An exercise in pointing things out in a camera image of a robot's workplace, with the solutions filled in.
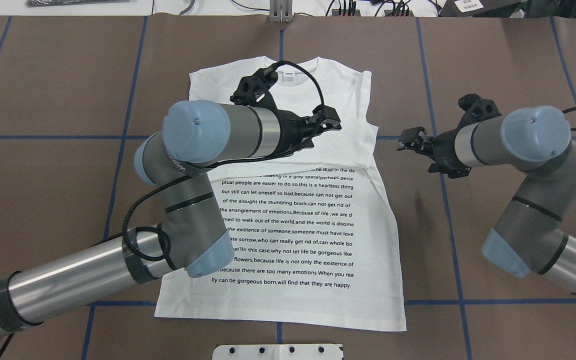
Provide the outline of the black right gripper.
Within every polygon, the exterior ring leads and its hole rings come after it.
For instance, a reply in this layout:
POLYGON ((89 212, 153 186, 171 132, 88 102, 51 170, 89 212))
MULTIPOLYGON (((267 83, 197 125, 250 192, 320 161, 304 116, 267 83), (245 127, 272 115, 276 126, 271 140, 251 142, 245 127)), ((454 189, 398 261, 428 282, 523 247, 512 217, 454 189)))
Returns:
POLYGON ((459 179, 470 175, 471 167, 463 164, 457 157, 455 143, 457 131, 446 131, 436 137, 426 134, 424 127, 412 127, 403 130, 398 137, 397 151, 410 150, 420 155, 432 155, 434 163, 427 172, 445 174, 450 179, 459 179))

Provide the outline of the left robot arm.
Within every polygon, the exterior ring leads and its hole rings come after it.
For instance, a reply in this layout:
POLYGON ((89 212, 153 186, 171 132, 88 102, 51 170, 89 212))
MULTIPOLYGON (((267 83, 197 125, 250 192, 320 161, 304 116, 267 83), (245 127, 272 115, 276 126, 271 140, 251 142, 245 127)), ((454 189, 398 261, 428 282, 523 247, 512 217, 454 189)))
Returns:
POLYGON ((126 210, 115 234, 94 246, 0 278, 0 341, 48 319, 172 271, 199 278, 234 259, 208 171, 288 157, 341 129, 329 105, 300 116, 275 105, 180 101, 144 141, 134 168, 153 190, 126 210))

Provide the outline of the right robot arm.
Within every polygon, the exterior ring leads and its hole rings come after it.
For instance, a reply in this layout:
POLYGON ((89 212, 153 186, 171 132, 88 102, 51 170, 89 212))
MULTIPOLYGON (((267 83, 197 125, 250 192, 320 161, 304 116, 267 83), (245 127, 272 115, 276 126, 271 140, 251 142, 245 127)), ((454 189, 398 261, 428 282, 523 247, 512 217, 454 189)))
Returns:
POLYGON ((459 101, 457 127, 430 136, 403 130, 398 150, 432 160, 429 173, 463 178, 476 167, 512 166, 525 179, 490 230, 482 255, 508 274, 536 273, 576 297, 576 237, 560 229, 576 203, 576 142, 565 113, 551 105, 503 115, 489 99, 459 101))

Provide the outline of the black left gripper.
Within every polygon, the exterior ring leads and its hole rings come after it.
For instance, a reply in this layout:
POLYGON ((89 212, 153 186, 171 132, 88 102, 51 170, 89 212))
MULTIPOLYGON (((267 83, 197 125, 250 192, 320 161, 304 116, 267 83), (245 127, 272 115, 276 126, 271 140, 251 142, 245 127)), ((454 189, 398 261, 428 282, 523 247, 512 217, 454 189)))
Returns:
POLYGON ((311 116, 299 116, 292 111, 280 111, 280 153, 298 151, 303 143, 313 148, 313 139, 325 132, 342 130, 341 119, 331 106, 317 106, 311 116))

